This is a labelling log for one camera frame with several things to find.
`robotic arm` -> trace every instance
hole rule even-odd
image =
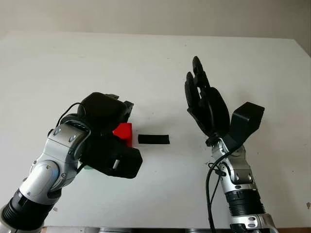
[[[139,150],[112,134],[120,123],[127,122],[133,104],[117,98],[92,93],[76,103],[78,113],[63,117],[69,108],[61,116],[30,175],[0,210],[0,233],[39,233],[62,188],[85,165],[109,176],[136,177],[142,163]]]
[[[276,230],[272,218],[265,213],[243,143],[255,132],[261,122],[264,108],[245,103],[236,109],[231,122],[227,106],[218,90],[209,85],[198,57],[194,57],[193,72],[185,83],[188,112],[200,129],[208,136],[207,146],[212,147],[216,160],[207,174],[207,208],[212,232],[215,227],[209,196],[209,178],[217,167],[231,213],[231,230],[235,233],[267,233]]]

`black cable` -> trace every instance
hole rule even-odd
[[[210,166],[213,165],[213,164],[214,164],[214,163],[209,163],[209,164],[208,164],[208,167],[210,168]],[[214,169],[214,171],[220,171],[219,166],[216,165],[216,167],[217,167],[217,170]],[[213,199],[214,199],[214,196],[215,196],[216,190],[217,190],[217,188],[218,188],[218,185],[219,185],[219,182],[220,182],[221,177],[222,177],[221,174],[218,173],[218,180],[217,180],[217,182],[216,182],[216,185],[215,185],[215,188],[214,188],[214,191],[213,191],[212,198],[210,199],[210,204],[213,203]]]
[[[212,231],[212,233],[216,233],[215,225],[214,225],[214,220],[213,220],[213,215],[212,215],[212,208],[211,208],[211,201],[210,201],[210,196],[209,196],[209,179],[212,174],[212,171],[215,169],[215,167],[226,157],[228,157],[231,153],[236,151],[239,147],[234,148],[233,150],[229,151],[228,153],[224,154],[221,156],[219,159],[217,159],[213,165],[209,168],[206,176],[206,199],[207,199],[207,213],[208,213],[208,221],[209,221],[209,226]]]
[[[67,112],[69,112],[69,110],[70,110],[73,106],[75,106],[75,105],[77,105],[77,104],[79,104],[79,105],[81,105],[81,106],[83,107],[84,116],[86,116],[86,108],[83,106],[83,104],[81,104],[80,102],[74,103],[74,104],[72,104],[72,105],[60,116],[59,120],[57,121],[56,127],[59,126],[59,123],[60,123],[61,119],[64,117],[64,115],[67,114]]]
[[[86,166],[86,164],[84,163],[84,164],[81,164],[80,166],[79,166],[79,168],[77,169],[77,175],[79,174],[79,172],[82,170],[82,168],[84,168]]]
[[[219,182],[220,182],[220,179],[221,179],[221,175],[218,176],[218,180],[216,182],[216,185],[215,185],[215,188],[214,188],[214,192],[213,192],[213,195],[212,195],[212,198],[210,199],[210,205],[212,205],[213,203],[213,199],[214,199],[214,196],[215,196],[215,193],[216,193],[216,190],[217,190],[217,187],[219,185]]]

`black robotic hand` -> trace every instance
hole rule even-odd
[[[259,128],[264,108],[246,102],[234,111],[230,122],[227,106],[219,91],[209,85],[197,56],[193,58],[192,66],[195,76],[188,72],[185,82],[188,112],[208,136],[207,146],[222,138],[229,150],[240,147]]]
[[[69,123],[90,132],[84,143],[80,162],[108,176],[136,177],[142,164],[138,149],[128,147],[112,131],[120,123],[128,121],[133,104],[118,100],[118,96],[94,92],[80,104],[76,114],[62,118]]]

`white table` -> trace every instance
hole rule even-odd
[[[311,60],[288,39],[7,33],[0,40],[0,204],[27,176],[59,116],[99,91],[135,104],[130,121],[142,167],[132,180],[83,170],[46,225],[208,228],[211,152],[184,94],[195,55],[230,113],[246,101],[266,108],[245,143],[261,200],[278,227],[310,227]],[[138,133],[168,133],[171,144],[137,145]],[[216,227],[228,228],[221,188],[213,213]]]

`white wall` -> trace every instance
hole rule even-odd
[[[295,39],[308,53],[310,0],[0,0],[0,30]]]

